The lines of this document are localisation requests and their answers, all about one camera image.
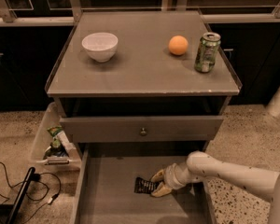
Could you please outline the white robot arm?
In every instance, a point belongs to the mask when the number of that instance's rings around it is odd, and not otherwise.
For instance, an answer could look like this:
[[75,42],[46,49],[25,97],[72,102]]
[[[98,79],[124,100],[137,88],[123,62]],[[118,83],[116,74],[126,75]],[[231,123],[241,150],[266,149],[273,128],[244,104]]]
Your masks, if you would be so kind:
[[268,224],[280,224],[280,172],[219,161],[205,152],[194,151],[179,164],[159,170],[151,182],[159,182],[151,193],[162,197],[189,183],[217,177],[271,204]]

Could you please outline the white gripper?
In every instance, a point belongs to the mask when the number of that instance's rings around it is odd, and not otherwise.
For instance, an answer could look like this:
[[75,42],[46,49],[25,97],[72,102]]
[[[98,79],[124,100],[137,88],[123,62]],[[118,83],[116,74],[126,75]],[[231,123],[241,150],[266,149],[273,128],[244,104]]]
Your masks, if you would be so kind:
[[172,164],[163,169],[160,169],[150,178],[151,182],[160,184],[151,192],[151,196],[160,198],[172,192],[172,189],[182,189],[191,182],[191,173],[188,166],[182,162]]

